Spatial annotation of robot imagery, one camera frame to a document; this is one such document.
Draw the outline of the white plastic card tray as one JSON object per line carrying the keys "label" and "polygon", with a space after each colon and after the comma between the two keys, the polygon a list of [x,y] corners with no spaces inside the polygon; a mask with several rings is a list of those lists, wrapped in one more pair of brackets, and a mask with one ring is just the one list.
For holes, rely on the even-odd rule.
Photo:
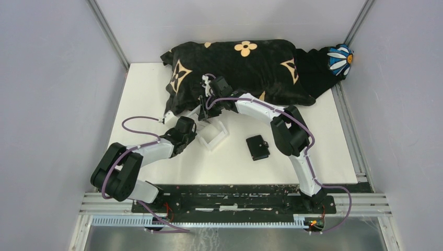
{"label": "white plastic card tray", "polygon": [[208,151],[214,150],[221,142],[229,136],[224,124],[217,118],[199,120],[200,108],[188,112],[185,116],[196,122],[196,138]]}

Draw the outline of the black leather card holder wallet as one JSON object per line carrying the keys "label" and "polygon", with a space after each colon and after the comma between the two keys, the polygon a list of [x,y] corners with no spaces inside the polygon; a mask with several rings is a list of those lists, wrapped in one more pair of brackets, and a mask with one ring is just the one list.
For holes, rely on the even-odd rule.
{"label": "black leather card holder wallet", "polygon": [[268,158],[269,145],[262,135],[255,135],[246,139],[246,143],[253,161]]}

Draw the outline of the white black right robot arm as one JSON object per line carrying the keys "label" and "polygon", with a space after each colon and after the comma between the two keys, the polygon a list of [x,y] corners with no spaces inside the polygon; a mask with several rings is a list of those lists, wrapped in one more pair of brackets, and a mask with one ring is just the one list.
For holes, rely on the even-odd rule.
{"label": "white black right robot arm", "polygon": [[327,193],[320,185],[309,157],[315,138],[298,108],[272,105],[244,90],[233,90],[222,76],[204,74],[201,85],[205,94],[200,97],[200,118],[214,118],[223,111],[232,111],[267,124],[275,146],[290,159],[296,172],[302,208],[308,213],[320,210]]}

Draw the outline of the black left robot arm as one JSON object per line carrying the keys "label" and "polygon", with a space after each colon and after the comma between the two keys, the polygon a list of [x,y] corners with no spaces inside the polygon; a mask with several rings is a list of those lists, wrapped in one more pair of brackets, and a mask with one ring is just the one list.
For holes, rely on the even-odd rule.
{"label": "black left robot arm", "polygon": [[154,134],[156,140],[152,142],[136,146],[112,143],[93,171],[90,183],[105,199],[115,199],[119,202],[126,199],[138,200],[144,202],[149,211],[159,212],[165,204],[160,195],[160,188],[140,180],[140,169],[181,154],[196,135],[195,121],[182,116],[164,135]]}

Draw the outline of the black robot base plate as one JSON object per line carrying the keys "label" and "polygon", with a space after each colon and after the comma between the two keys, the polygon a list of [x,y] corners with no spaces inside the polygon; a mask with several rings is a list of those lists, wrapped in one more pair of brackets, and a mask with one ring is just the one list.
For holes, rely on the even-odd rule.
{"label": "black robot base plate", "polygon": [[295,214],[337,212],[332,196],[302,195],[298,185],[166,185],[148,207],[173,223],[289,223]]}

